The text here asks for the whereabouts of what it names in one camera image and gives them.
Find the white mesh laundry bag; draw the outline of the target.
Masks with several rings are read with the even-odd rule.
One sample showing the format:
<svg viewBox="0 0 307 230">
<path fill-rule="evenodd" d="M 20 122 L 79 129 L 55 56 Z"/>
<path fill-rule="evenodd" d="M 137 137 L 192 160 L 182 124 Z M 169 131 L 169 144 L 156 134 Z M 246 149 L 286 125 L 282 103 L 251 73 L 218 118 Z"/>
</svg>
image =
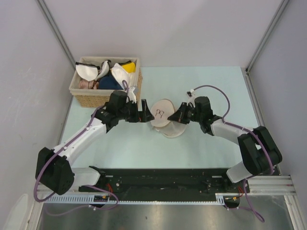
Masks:
<svg viewBox="0 0 307 230">
<path fill-rule="evenodd" d="M 182 135 L 187 125 L 168 120 L 175 113 L 175 107 L 169 99 L 157 101 L 150 109 L 154 120 L 150 123 L 152 127 L 167 138 L 176 138 Z"/>
</svg>

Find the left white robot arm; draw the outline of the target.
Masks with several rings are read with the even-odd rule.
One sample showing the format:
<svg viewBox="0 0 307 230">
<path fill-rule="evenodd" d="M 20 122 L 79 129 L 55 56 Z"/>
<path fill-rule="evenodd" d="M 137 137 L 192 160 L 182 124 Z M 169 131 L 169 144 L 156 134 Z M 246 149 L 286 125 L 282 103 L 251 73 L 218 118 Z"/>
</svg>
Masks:
<svg viewBox="0 0 307 230">
<path fill-rule="evenodd" d="M 142 99 L 140 104 L 141 110 L 131 92 L 113 91 L 108 102 L 95 109 L 77 134 L 53 149 L 41 149 L 36 165 L 35 189 L 38 184 L 43 184 L 55 194 L 63 195 L 73 186 L 89 185 L 97 192 L 102 191 L 106 180 L 98 170 L 90 167 L 73 170 L 71 167 L 96 139 L 107 134 L 119 121 L 147 123 L 154 120 L 147 101 Z"/>
</svg>

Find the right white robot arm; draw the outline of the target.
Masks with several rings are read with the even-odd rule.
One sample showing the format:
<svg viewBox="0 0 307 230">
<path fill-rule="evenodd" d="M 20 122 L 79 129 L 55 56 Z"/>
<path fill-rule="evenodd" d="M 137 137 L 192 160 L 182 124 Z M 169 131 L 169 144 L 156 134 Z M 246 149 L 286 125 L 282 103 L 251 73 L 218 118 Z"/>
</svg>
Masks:
<svg viewBox="0 0 307 230">
<path fill-rule="evenodd" d="M 181 124 L 199 123 L 203 133 L 221 137 L 239 146 L 242 161 L 226 171 L 221 180 L 226 192 L 233 192 L 240 181 L 263 173 L 274 173 L 274 166 L 282 161 L 281 153 L 268 129 L 259 126 L 252 130 L 235 125 L 217 116 L 208 97 L 195 98 L 193 103 L 182 103 L 168 120 Z"/>
</svg>

